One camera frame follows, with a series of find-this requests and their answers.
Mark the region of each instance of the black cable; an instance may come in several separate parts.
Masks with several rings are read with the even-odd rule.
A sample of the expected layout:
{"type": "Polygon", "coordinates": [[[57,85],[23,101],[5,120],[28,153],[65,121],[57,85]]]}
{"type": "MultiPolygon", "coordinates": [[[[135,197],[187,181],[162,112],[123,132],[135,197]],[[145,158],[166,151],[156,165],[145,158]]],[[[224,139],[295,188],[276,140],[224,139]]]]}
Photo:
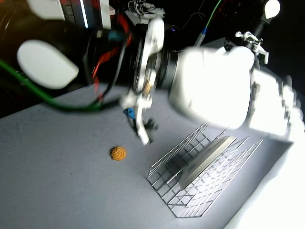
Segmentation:
{"type": "Polygon", "coordinates": [[[113,86],[115,85],[116,81],[119,78],[123,58],[124,58],[124,55],[125,55],[125,50],[126,50],[126,42],[123,43],[122,48],[121,48],[121,53],[120,53],[120,57],[119,57],[118,66],[117,66],[117,69],[116,69],[115,76],[114,76],[112,82],[110,84],[108,84],[106,90],[103,92],[103,94],[102,94],[103,97],[105,97],[105,95],[113,88],[113,86]]]}

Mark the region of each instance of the white oval cap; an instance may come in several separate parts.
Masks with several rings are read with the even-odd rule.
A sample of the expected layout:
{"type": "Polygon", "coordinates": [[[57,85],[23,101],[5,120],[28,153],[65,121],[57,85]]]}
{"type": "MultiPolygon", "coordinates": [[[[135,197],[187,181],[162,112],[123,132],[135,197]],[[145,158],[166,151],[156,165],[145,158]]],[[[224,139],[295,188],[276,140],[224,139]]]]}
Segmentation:
{"type": "Polygon", "coordinates": [[[47,42],[29,40],[17,52],[23,72],[35,83],[62,89],[77,77],[79,68],[59,50],[47,42]]]}

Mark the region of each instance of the metal frame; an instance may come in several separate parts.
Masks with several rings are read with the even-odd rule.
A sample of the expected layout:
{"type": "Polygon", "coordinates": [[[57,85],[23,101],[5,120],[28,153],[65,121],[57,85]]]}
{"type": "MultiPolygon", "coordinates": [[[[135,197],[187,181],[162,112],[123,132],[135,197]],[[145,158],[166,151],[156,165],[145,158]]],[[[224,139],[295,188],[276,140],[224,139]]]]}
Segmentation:
{"type": "Polygon", "coordinates": [[[178,218],[203,216],[263,141],[241,150],[249,137],[235,140],[192,183],[181,190],[179,179],[188,162],[212,142],[203,134],[207,126],[205,123],[187,136],[154,163],[148,174],[150,184],[178,218]]]}

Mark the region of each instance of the light strip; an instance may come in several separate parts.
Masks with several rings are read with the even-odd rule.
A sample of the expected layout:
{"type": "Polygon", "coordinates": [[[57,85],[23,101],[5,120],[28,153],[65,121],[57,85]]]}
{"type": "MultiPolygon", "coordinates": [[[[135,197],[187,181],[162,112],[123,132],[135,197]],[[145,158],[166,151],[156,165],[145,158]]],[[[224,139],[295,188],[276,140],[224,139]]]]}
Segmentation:
{"type": "Polygon", "coordinates": [[[85,27],[88,28],[88,22],[87,22],[87,16],[86,16],[86,11],[85,11],[84,2],[83,2],[83,0],[80,0],[80,1],[81,1],[82,17],[84,18],[85,27]]]}

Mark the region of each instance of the orange swirl object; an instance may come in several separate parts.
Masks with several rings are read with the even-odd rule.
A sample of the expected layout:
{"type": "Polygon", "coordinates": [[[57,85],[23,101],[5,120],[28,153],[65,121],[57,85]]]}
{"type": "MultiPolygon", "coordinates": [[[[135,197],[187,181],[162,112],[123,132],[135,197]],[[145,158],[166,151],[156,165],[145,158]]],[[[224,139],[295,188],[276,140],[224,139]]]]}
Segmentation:
{"type": "Polygon", "coordinates": [[[123,147],[115,147],[111,150],[111,158],[116,161],[122,161],[126,157],[126,150],[123,147]]]}

